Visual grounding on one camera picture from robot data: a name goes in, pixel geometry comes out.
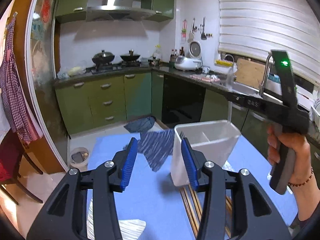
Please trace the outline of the person right hand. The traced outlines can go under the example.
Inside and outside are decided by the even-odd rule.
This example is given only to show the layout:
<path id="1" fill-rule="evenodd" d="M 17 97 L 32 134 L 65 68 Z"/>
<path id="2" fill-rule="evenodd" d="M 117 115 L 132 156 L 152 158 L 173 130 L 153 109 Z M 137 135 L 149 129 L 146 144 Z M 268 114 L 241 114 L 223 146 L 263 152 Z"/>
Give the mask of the person right hand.
<path id="1" fill-rule="evenodd" d="M 311 176 L 311 154 L 310 145 L 306 137 L 298 133 L 281 133 L 280 135 L 276 135 L 273 125 L 268 127 L 267 134 L 268 162 L 271 165 L 280 163 L 281 157 L 278 149 L 280 143 L 282 143 L 296 153 L 295 167 L 289 183 L 299 185 L 307 181 Z"/>

